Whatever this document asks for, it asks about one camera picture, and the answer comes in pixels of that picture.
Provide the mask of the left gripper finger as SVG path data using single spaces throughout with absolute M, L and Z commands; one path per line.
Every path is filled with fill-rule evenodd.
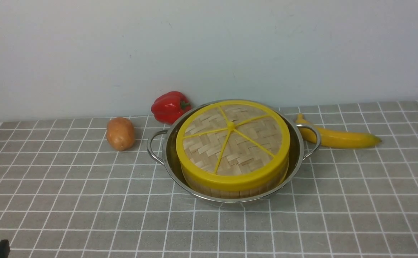
M 8 258 L 10 253 L 10 243 L 8 239 L 0 241 L 0 258 Z

